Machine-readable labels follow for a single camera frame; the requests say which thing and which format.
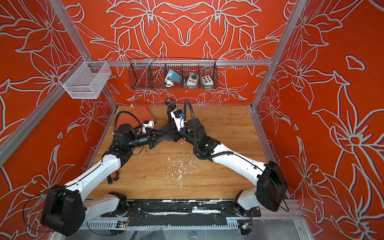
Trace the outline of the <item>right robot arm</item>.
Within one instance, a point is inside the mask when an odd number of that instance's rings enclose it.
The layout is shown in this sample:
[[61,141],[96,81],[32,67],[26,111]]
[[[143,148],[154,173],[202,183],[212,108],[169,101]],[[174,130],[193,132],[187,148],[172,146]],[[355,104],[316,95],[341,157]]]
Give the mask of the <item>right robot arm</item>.
[[253,188],[241,190],[236,195],[233,210],[237,215],[244,216],[256,207],[264,207],[272,212],[279,209],[289,210],[285,202],[288,183],[277,163],[252,160],[208,136],[200,120],[195,118],[189,101],[185,101],[184,108],[180,110],[176,108],[173,100],[170,100],[168,116],[169,123],[175,126],[174,135],[193,146],[193,154],[197,159],[223,165],[254,185]]

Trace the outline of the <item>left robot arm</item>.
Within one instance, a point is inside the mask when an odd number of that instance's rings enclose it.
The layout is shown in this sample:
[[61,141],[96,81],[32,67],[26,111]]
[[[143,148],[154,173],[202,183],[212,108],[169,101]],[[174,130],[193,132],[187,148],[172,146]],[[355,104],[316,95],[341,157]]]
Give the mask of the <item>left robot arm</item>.
[[103,214],[124,216],[129,212],[127,197],[110,192],[102,198],[88,200],[89,194],[105,179],[123,167],[136,148],[154,148],[162,140],[164,132],[139,123],[115,124],[113,140],[102,159],[86,172],[66,183],[55,185],[47,192],[41,216],[43,226],[66,237],[73,235],[85,222]]

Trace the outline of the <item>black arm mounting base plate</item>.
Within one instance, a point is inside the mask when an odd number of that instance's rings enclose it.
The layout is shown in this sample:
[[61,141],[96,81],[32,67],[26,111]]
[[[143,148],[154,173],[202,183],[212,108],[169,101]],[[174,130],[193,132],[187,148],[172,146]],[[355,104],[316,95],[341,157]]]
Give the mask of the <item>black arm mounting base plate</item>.
[[138,199],[128,200],[122,215],[106,213],[102,218],[126,221],[129,227],[208,227],[237,229],[261,216],[260,208],[243,211],[232,199]]

